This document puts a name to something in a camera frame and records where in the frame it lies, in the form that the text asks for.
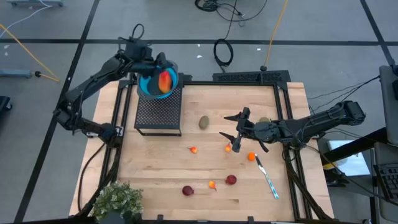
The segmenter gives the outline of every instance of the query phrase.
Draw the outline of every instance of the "black metal frame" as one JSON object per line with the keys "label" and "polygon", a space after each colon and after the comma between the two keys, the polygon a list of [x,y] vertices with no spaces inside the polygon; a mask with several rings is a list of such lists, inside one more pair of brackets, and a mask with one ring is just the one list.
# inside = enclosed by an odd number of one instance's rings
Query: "black metal frame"
{"label": "black metal frame", "polygon": [[[283,112],[282,112],[282,105],[280,102],[280,95],[279,95],[279,88],[282,90],[283,94],[284,94],[284,101],[285,101],[285,105],[286,105],[286,110],[287,110],[287,116],[288,119],[292,119],[293,118],[293,113],[292,113],[292,108],[290,105],[290,98],[289,98],[289,92],[287,89],[287,84],[285,83],[281,83],[281,82],[262,82],[262,80],[260,80],[259,82],[215,82],[215,81],[185,81],[184,83],[185,85],[229,85],[229,86],[272,86],[274,89],[274,96],[275,96],[275,105],[276,105],[276,109],[277,109],[277,114],[278,114],[278,119],[283,119]],[[113,118],[112,118],[112,122],[113,124],[116,124],[116,119],[117,119],[117,115],[118,115],[118,111],[119,108],[116,108],[116,106],[120,106],[120,100],[121,100],[121,95],[122,95],[122,91],[124,86],[128,85],[128,83],[126,83],[126,81],[120,81],[119,82],[119,88],[118,88],[118,94],[116,95],[116,102],[115,102],[115,109],[113,111]],[[126,109],[126,105],[129,105],[129,101],[130,101],[130,97],[126,97],[126,101],[125,102],[125,109]],[[123,111],[123,117],[122,120],[124,121],[124,123],[122,122],[122,127],[125,128],[125,124],[126,124],[126,116],[127,116],[127,112],[128,110],[124,110]],[[119,156],[120,156],[120,152],[121,152],[121,147],[116,148],[116,152],[119,152]],[[290,163],[290,154],[289,154],[289,150],[286,149],[285,150],[285,156],[286,156],[286,165],[288,165],[288,163]],[[106,172],[108,170],[108,165],[109,165],[109,160],[110,160],[110,149],[105,153],[104,156],[104,164],[103,164],[103,168],[101,170],[101,180],[100,183],[103,181]],[[304,172],[303,172],[303,166],[302,166],[302,161],[301,161],[301,156],[299,152],[295,152],[296,157],[296,163],[297,163],[297,171],[298,171],[298,177],[300,178],[300,180],[302,181],[303,185],[305,186],[305,177],[304,177]],[[287,176],[288,180],[289,180],[289,189],[290,189],[290,196],[292,199],[292,210],[293,210],[293,214],[294,214],[294,219],[295,221],[299,221],[302,220],[300,218],[300,210],[299,210],[299,205],[298,205],[298,200],[297,200],[297,194],[296,194],[296,190],[295,190],[295,184],[293,182],[293,180],[289,177],[289,175]],[[113,181],[115,181],[117,178],[117,171],[113,177]],[[311,220],[312,219],[312,213],[311,213],[311,208],[307,202],[307,200],[305,198],[303,198],[303,204],[304,204],[304,210],[305,210],[305,219],[306,220]],[[143,223],[151,223],[153,222],[153,220],[143,220]],[[172,221],[172,223],[198,223],[198,221]],[[270,223],[270,222],[213,222],[213,221],[209,221],[208,223],[236,223],[236,224],[240,224],[240,223]]]}
{"label": "black metal frame", "polygon": [[181,129],[176,128],[176,129],[170,129],[169,130],[178,130],[179,133],[143,133],[140,128],[136,128],[136,130],[142,135],[142,136],[181,136]]}
{"label": "black metal frame", "polygon": [[[324,153],[324,156],[329,162],[336,162],[340,159],[347,158],[349,156],[372,148],[375,142],[389,144],[389,141],[387,139],[387,129],[385,127],[378,129],[377,131],[374,131],[353,142],[340,146],[332,151],[326,152]],[[329,163],[323,157],[321,157],[321,159],[322,165],[326,165]]]}

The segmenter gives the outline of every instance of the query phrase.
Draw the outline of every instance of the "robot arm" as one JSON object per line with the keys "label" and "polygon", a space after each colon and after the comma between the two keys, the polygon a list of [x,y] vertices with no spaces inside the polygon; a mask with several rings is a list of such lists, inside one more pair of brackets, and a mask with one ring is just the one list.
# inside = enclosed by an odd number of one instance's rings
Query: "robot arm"
{"label": "robot arm", "polygon": [[119,50],[117,54],[104,63],[101,70],[89,79],[68,91],[57,105],[53,114],[63,128],[69,131],[80,129],[89,136],[97,134],[109,147],[116,147],[120,143],[123,131],[110,123],[98,124],[81,117],[83,101],[96,93],[111,81],[126,77],[128,73],[140,73],[143,77],[153,76],[157,69],[166,69],[172,64],[166,60],[165,54],[158,54],[152,58],[152,49],[143,40],[127,40],[126,50]]}
{"label": "robot arm", "polygon": [[326,111],[302,119],[258,122],[254,124],[249,121],[249,116],[250,109],[245,107],[239,114],[224,118],[238,122],[236,126],[238,136],[236,138],[229,134],[220,133],[231,141],[234,152],[239,152],[242,138],[258,141],[266,152],[268,152],[268,149],[263,144],[264,142],[282,142],[287,143],[290,147],[301,147],[312,136],[324,134],[325,131],[341,124],[359,125],[365,119],[365,114],[361,107],[357,102],[352,101],[337,103]]}

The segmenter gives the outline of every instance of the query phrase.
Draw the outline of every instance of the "wooden table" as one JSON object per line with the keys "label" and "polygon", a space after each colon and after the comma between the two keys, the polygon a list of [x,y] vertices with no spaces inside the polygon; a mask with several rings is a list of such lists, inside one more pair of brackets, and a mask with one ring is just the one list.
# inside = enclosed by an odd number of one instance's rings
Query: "wooden table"
{"label": "wooden table", "polygon": [[[110,122],[118,83],[105,86],[98,98],[94,121]],[[309,115],[303,83],[288,83],[294,118]],[[280,91],[284,117],[283,93]],[[270,86],[193,86],[183,89],[182,137],[141,136],[134,129],[138,102],[136,86],[133,88],[129,116],[124,135],[118,181],[129,182],[133,188],[144,190],[143,219],[156,219],[163,214],[166,220],[229,220],[244,221],[253,216],[255,221],[294,221],[292,203],[287,183],[282,145],[268,144],[265,153],[258,142],[243,139],[240,153],[225,152],[228,141],[219,131],[236,134],[236,123],[223,119],[242,111],[251,110],[250,120],[261,117],[277,119],[273,88]],[[202,131],[198,121],[207,115],[210,125]],[[99,139],[89,139],[82,166],[100,147]],[[196,146],[197,154],[188,147]],[[280,199],[276,200],[256,162],[247,160],[255,152],[268,172]],[[318,204],[333,216],[325,176],[319,154],[301,150],[307,189]],[[104,150],[89,164],[83,179],[82,205],[98,186]],[[235,185],[226,185],[225,178],[233,174]],[[217,191],[208,187],[209,180],[216,182]],[[195,194],[186,197],[182,187],[190,185]],[[77,212],[77,189],[70,214]],[[304,217],[302,197],[297,189],[301,217]]]}

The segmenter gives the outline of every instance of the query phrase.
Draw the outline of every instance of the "potted plant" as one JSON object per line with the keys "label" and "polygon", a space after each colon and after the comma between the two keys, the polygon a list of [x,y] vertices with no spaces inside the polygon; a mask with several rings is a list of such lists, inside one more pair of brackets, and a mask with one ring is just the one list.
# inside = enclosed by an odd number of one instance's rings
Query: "potted plant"
{"label": "potted plant", "polygon": [[93,216],[100,222],[110,213],[118,213],[127,223],[133,217],[141,216],[143,209],[141,189],[132,189],[129,183],[115,182],[99,193],[93,205]]}

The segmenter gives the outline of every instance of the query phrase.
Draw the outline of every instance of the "gray floor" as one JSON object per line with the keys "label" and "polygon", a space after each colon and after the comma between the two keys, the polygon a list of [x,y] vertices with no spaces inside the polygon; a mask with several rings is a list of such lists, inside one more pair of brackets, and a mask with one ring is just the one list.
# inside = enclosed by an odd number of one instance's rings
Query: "gray floor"
{"label": "gray floor", "polygon": [[[65,0],[64,7],[39,12],[10,31],[26,39],[79,39],[92,3],[93,0]],[[249,17],[262,3],[263,0],[239,1],[238,9]],[[398,1],[367,3],[384,39],[398,41]],[[247,21],[244,27],[233,24],[229,38],[269,40],[282,5],[283,1],[269,0],[263,13]],[[0,23],[8,26],[36,9],[11,7],[1,1]],[[101,0],[88,38],[127,37],[138,22],[146,27],[145,39],[218,39],[225,36],[229,24],[216,13],[199,11],[193,0]],[[359,0],[289,1],[275,39],[377,41]],[[61,80],[65,79],[77,44],[26,46]],[[218,52],[220,59],[226,60],[229,53],[223,47]],[[264,63],[266,45],[233,47],[234,61],[228,72],[258,70]],[[193,75],[194,80],[211,80],[213,73],[220,72],[214,61],[213,45],[165,44],[153,45],[153,49],[154,53],[165,52],[178,63],[180,72]],[[116,50],[117,45],[86,44],[72,86],[97,72]],[[398,47],[389,50],[398,60]],[[308,97],[369,80],[378,75],[379,66],[386,64],[380,46],[274,45],[269,59],[270,70],[288,69],[294,82],[304,82]],[[17,44],[0,44],[0,68],[43,71]],[[14,220],[61,89],[62,83],[44,78],[0,79],[0,95],[10,96],[14,103],[14,109],[0,126],[0,223]],[[333,97],[311,100],[310,104],[315,109]],[[385,125],[379,82],[364,86],[350,99],[358,101],[367,118],[361,126],[347,130],[364,135]],[[85,101],[85,117],[92,118],[95,104],[96,96]],[[328,137],[350,139],[338,133]],[[85,144],[84,136],[72,136],[59,126],[56,128],[25,221],[67,217]],[[370,218],[368,198],[338,189],[330,189],[330,195],[336,218],[347,222]],[[352,209],[344,210],[341,205],[350,205]]]}

